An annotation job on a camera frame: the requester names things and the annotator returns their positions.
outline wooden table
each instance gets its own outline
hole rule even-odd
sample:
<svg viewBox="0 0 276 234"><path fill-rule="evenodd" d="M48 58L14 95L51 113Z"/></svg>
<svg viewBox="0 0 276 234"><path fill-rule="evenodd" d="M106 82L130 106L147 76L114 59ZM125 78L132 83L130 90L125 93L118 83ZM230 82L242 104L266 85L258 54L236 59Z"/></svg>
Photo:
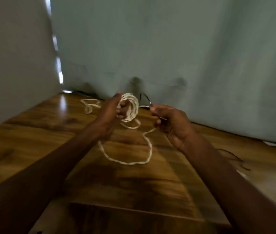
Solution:
<svg viewBox="0 0 276 234"><path fill-rule="evenodd" d="M98 109L86 115L81 98L74 94L58 94L0 125L0 182L44 157L96 118ZM117 125L110 140L104 143L110 157L126 162L147 158L149 147L141 133L152 129L154 118L148 110L140 109L138 119L141 127L137 130ZM243 159L245 167L251 171L241 168L234 156L223 152L237 170L276 202L276 148L256 139L197 124L194 127L216 148L228 150ZM87 210L94 207L104 210L101 212L109 213L112 220L119 220L122 213L124 222L132 223L132 226L137 225L126 219L129 216L135 216L140 224L143 220L161 217L161 224L155 221L158 229L172 223L169 220L177 220L176 225L171 225L174 233L176 228L185 228L183 222L187 223L187 228L189 225L194 227L196 233L205 230L206 220L228 224L219 205L185 157L159 131L147 136L153 145L148 164L126 166L111 162L95 146L70 173L58 197L83 204Z"/></svg>

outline gray backdrop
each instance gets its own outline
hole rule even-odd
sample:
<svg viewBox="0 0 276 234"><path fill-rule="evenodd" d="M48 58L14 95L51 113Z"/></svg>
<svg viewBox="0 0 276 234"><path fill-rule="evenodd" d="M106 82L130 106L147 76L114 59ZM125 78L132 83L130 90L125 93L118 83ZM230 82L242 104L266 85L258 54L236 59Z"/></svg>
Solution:
<svg viewBox="0 0 276 234"><path fill-rule="evenodd" d="M276 0L51 0L64 87L146 93L276 142Z"/></svg>

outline coiled rope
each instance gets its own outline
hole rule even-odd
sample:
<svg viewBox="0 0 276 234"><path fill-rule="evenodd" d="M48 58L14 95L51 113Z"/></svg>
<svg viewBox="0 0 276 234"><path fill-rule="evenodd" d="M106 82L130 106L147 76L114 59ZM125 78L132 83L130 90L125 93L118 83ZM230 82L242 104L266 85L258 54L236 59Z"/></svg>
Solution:
<svg viewBox="0 0 276 234"><path fill-rule="evenodd" d="M137 129L138 127L140 127L141 123L140 121L136 118L137 114L138 114L138 110L139 108L142 108L142 107L146 107L148 108L149 106L139 106L139 102L138 102L138 99L130 94L130 93L127 93L127 94L123 94L121 99L120 99L120 102L118 103L117 105L117 108L120 108L120 103L122 101L125 101L125 100L128 100L129 102L129 106L128 106L128 110L126 111L126 116L121 119L122 122L126 123L126 122L130 122L132 120L135 120L135 122L137 123L137 126L135 127L129 127L129 126L126 126L124 123L120 123L122 126L128 128L128 129ZM87 103L87 101L96 101L95 104L89 104ZM92 113L92 108L93 107L96 107L96 108L101 108L100 106L100 100L98 99L89 99L89 98L84 98L84 99L81 99L81 102L83 104L85 104L85 113L86 114L90 114ZM148 133L151 133L155 131L155 128L153 128L152 130L149 130L147 132L144 132L142 133L142 137L145 139L145 141L147 142L150 150L149 150L149 156L147 158L146 161L141 161L141 162L131 162L131 163L126 163L126 162L123 162L123 161L119 161L119 160L116 160L114 158L111 158L107 155L107 153L105 152L103 146L102 146L102 143L101 141L98 142L98 145L99 145L99 149L101 150L101 152L104 154L104 156L109 159L110 161L114 161L114 162L118 162L120 164L123 164L123 165L135 165L135 164L146 164L150 161L151 157L152 157L152 144L149 140L148 137L146 137L145 135L148 134Z"/></svg>

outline rope coil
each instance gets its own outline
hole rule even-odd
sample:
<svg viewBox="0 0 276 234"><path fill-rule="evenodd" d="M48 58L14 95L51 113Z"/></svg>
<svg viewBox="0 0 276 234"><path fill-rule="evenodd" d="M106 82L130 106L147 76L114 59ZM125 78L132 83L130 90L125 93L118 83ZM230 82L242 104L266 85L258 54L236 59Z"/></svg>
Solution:
<svg viewBox="0 0 276 234"><path fill-rule="evenodd" d="M139 111L139 107L149 107L149 106L143 106L143 105L139 106L138 99L134 95L132 95L130 93L127 93L127 94L123 94L122 95L122 97L120 99L120 102L117 105L117 108L120 108L120 103L122 101L125 101L125 100L127 100L129 102L129 106L128 106L128 110L126 111L126 117L124 117L123 119L121 119L121 121L124 122L124 123L126 123L126 122L130 122L132 120L135 120L135 122L137 123L137 126L135 126L135 127L129 127L129 126L126 126L122 122L120 124L122 126L124 126L125 128L128 128L128 129L137 129L141 125L140 121L136 118L136 116L138 114L138 111ZM96 101L96 103L95 104L89 104L89 103L87 103L87 101ZM85 105L85 113L86 114L92 113L92 107L101 108L101 106L100 106L100 100L98 100L98 99L84 98L84 99L81 99L81 102ZM142 133L143 138L145 139L145 141L147 142L147 144L148 144L148 146L150 148L150 150L149 150L149 156L148 156L148 158L147 158L146 161L126 163L126 162L119 161L119 160L116 160L114 158L111 158L105 152L104 147L103 147L101 141L98 142L99 149L101 150L101 152L104 154L104 156L107 159L109 159L110 161L113 161L113 162L117 162L117 163L120 163L120 164L123 164L123 165L146 164L146 163L148 163L150 161L150 159L152 157L152 144L151 144L149 138L146 137L145 135L148 134L148 133L151 133L153 131L155 131L155 128L153 128L150 131Z"/></svg>

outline dark skin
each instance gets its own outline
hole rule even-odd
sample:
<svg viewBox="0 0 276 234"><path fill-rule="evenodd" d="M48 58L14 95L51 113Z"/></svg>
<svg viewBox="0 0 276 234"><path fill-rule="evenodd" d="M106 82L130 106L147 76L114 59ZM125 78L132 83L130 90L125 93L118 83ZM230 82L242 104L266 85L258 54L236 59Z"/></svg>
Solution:
<svg viewBox="0 0 276 234"><path fill-rule="evenodd" d="M106 100L97 119L78 135L0 184L0 233L29 232L74 166L125 116L126 102L117 109L120 98ZM157 119L155 126L186 156L237 230L276 233L276 205L195 132L183 111L166 105L150 111L166 119Z"/></svg>

